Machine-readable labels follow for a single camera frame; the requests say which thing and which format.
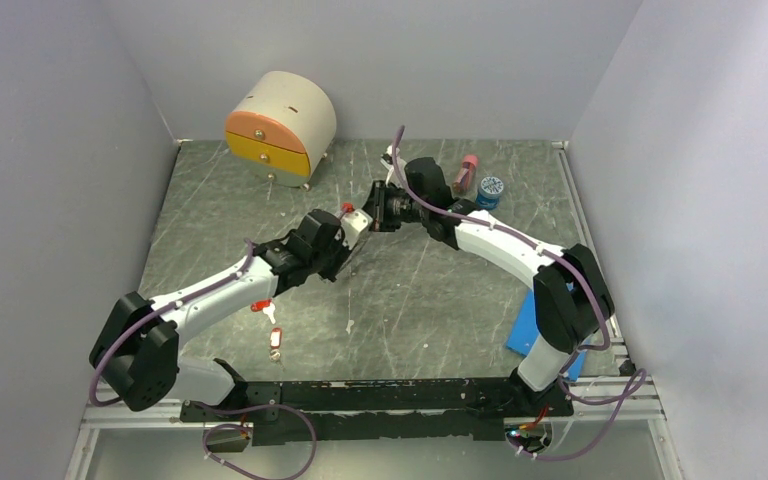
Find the yellow drawer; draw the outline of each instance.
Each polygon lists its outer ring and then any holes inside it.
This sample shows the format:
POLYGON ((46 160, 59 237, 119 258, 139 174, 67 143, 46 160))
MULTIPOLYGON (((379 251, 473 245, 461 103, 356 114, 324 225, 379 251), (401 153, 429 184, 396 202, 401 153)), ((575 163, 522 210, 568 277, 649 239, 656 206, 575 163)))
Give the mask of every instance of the yellow drawer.
POLYGON ((293 152, 227 131, 225 139, 231 153, 238 157, 310 178, 310 161, 305 153, 293 152), (263 154, 266 154, 266 160, 261 160, 263 154))

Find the black metal base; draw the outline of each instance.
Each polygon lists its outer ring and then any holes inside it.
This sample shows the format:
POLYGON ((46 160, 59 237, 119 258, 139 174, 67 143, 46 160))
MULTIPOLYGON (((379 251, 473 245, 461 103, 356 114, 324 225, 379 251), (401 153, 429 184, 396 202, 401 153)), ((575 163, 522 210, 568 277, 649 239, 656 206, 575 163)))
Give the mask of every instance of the black metal base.
MULTIPOLYGON (((548 405, 548 416, 570 416, 572 403, 557 386, 542 392, 539 403, 524 401, 502 377, 345 382, 251 382, 248 403, 270 400, 305 412, 321 440, 426 438, 471 435, 473 440, 499 440, 504 419, 536 417, 548 405)), ((227 417, 195 404, 181 409, 183 422, 221 422, 227 417)), ((306 441, 307 428, 295 416, 267 409, 246 418, 254 423, 253 445, 306 441)))

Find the blue can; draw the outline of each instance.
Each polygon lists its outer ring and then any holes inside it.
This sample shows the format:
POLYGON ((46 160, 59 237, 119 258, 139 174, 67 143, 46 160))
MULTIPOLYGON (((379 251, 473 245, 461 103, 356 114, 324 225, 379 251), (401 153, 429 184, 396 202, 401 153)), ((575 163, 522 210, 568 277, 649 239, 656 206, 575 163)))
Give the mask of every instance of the blue can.
POLYGON ((504 190, 505 184, 498 177, 484 177, 478 184, 475 203, 485 210, 493 210, 499 206, 499 200, 504 190))

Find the red clip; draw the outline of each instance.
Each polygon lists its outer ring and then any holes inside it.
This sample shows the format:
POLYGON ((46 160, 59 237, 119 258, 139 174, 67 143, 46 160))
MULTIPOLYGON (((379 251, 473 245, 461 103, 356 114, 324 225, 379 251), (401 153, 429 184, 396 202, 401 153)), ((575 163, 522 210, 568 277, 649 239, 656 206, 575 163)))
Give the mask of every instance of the red clip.
POLYGON ((276 349, 281 346, 281 335, 283 334, 281 327, 275 327, 272 329, 272 333, 269 334, 269 348, 276 349))
POLYGON ((269 304, 272 303, 271 298, 267 298, 266 300, 261 300, 259 302, 252 303, 252 312, 259 312, 263 310, 264 308, 268 307, 269 304))

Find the red cap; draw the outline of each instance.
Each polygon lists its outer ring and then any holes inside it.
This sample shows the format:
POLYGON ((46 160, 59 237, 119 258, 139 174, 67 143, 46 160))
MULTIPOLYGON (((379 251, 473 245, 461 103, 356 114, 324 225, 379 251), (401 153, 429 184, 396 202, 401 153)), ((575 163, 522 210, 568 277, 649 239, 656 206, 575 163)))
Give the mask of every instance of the red cap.
POLYGON ((252 303, 252 312, 259 312, 268 307, 270 303, 272 303, 271 298, 267 298, 266 300, 261 300, 259 302, 254 302, 252 303))
POLYGON ((478 157, 475 155, 464 155, 463 163, 470 163, 474 167, 478 167, 478 157))

